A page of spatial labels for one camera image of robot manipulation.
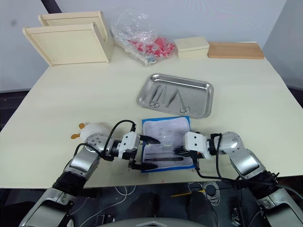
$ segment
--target wall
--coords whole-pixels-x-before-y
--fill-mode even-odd
[[[62,12],[102,10],[108,25],[117,8],[136,8],[150,16],[171,39],[203,35],[210,41],[257,41],[264,46],[286,0],[56,0]],[[39,26],[39,0],[0,1],[0,92],[27,89],[47,67],[22,34]]]
[[[303,1],[288,0],[263,52],[284,82],[303,90]]]
[[[56,0],[62,12],[101,10],[107,21],[118,8],[148,14],[169,38],[203,35],[210,41],[257,41],[264,46],[286,0]]]
[[[45,14],[39,0],[0,1],[0,92],[30,89],[47,68],[22,33],[22,27],[40,26]]]

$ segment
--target metal tray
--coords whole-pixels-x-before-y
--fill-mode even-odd
[[[176,95],[168,105],[174,93]],[[152,110],[202,119],[211,113],[213,96],[214,87],[208,82],[157,73],[147,78],[137,103]]]

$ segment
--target small wooden box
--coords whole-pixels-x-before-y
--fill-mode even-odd
[[[209,43],[204,37],[176,39],[178,58],[205,58],[207,57]]]

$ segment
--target clear plastic bag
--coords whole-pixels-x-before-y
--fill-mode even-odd
[[[160,128],[160,137],[163,150],[172,150],[172,129],[169,127]]]
[[[113,21],[112,33],[116,44],[144,65],[154,64],[175,52],[175,44],[158,36],[148,16],[134,9],[125,10]]]

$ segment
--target table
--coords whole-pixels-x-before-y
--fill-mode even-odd
[[[49,67],[0,133],[0,187],[48,188],[72,158],[81,122],[173,116],[136,103],[147,77],[164,73],[210,82],[212,113],[191,119],[193,131],[204,135],[234,131],[268,171],[280,176],[303,172],[303,110],[266,60],[178,59],[175,56],[145,67],[115,49],[112,62]],[[124,124],[114,136],[129,130]],[[127,160],[102,160],[85,187],[201,181],[192,169],[141,174]],[[214,160],[200,160],[201,172],[216,175]],[[225,177],[236,177],[227,156],[220,156]]]

